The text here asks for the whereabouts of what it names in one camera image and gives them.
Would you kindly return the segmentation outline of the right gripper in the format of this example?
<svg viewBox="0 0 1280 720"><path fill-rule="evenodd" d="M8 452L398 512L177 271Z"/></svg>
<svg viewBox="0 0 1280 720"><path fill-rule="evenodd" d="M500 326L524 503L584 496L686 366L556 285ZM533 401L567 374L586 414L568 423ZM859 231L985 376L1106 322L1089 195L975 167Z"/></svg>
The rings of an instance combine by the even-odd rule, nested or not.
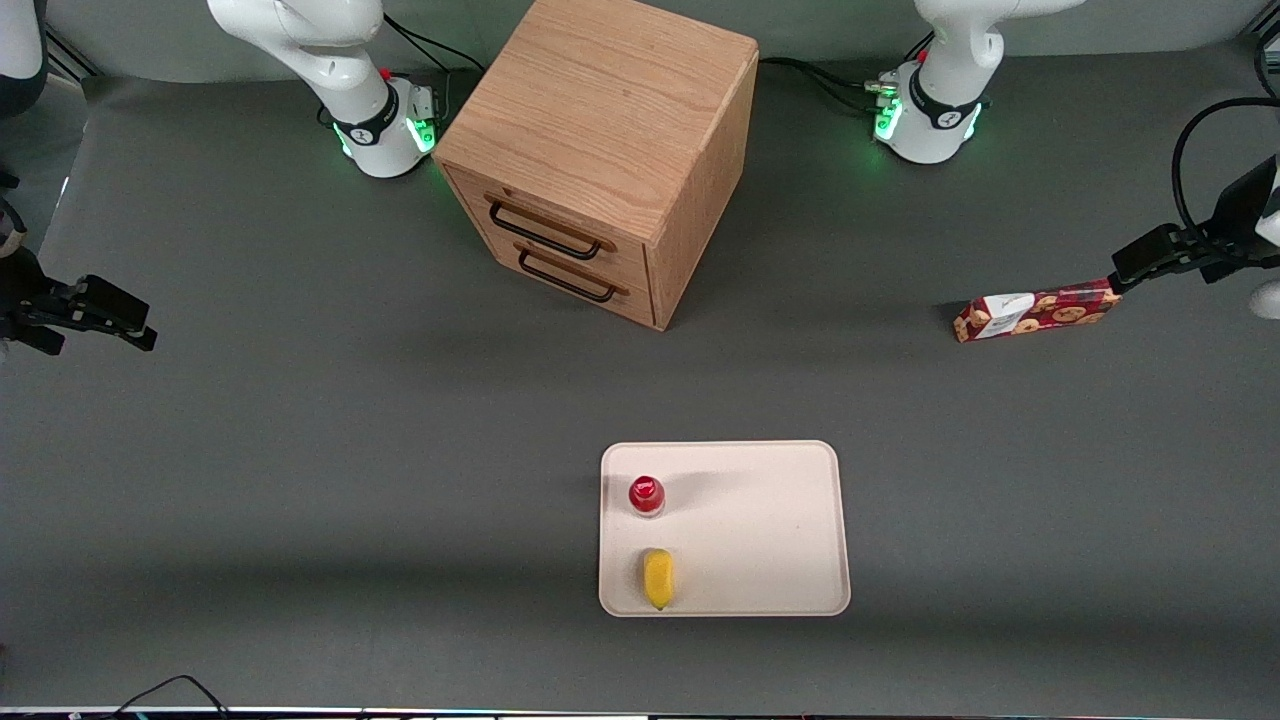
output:
<svg viewBox="0 0 1280 720"><path fill-rule="evenodd" d="M99 275L84 275L76 286L47 277L35 252L19 246L1 260L1 340L58 356L65 337L58 327L74 329L82 313L99 322L99 332L150 352L157 332L146 324L150 306Z"/></svg>

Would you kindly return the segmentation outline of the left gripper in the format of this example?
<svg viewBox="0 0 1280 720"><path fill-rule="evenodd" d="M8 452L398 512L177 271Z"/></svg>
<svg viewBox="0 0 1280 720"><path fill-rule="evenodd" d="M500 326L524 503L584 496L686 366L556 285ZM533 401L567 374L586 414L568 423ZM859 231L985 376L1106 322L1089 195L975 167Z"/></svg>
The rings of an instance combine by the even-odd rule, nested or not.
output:
<svg viewBox="0 0 1280 720"><path fill-rule="evenodd" d="M1201 268L1189 231L1157 225L1112 254L1110 282L1116 283L1116 293L1197 270L1204 283L1212 284L1247 268L1276 269L1277 183L1277 158L1270 158L1226 187L1210 219L1199 227L1207 241L1235 259L1233 263L1219 259Z"/></svg>

